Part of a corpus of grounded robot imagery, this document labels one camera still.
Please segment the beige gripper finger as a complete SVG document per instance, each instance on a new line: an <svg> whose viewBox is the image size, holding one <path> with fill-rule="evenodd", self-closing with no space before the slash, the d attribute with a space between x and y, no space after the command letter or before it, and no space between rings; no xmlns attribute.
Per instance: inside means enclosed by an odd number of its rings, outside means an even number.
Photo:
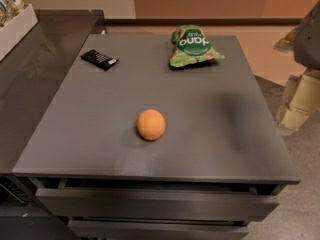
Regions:
<svg viewBox="0 0 320 240"><path fill-rule="evenodd" d="M320 71L307 69L300 76L291 75L276 114L277 131L283 136L293 134L319 108Z"/></svg>

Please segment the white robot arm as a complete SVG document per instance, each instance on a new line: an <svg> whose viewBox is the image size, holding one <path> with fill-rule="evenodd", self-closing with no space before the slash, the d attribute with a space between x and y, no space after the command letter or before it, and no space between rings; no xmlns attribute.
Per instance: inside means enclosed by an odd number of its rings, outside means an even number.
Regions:
<svg viewBox="0 0 320 240"><path fill-rule="evenodd" d="M306 68L287 80L276 114L278 132L288 136L320 107L320 1L278 45L292 47L295 61Z"/></svg>

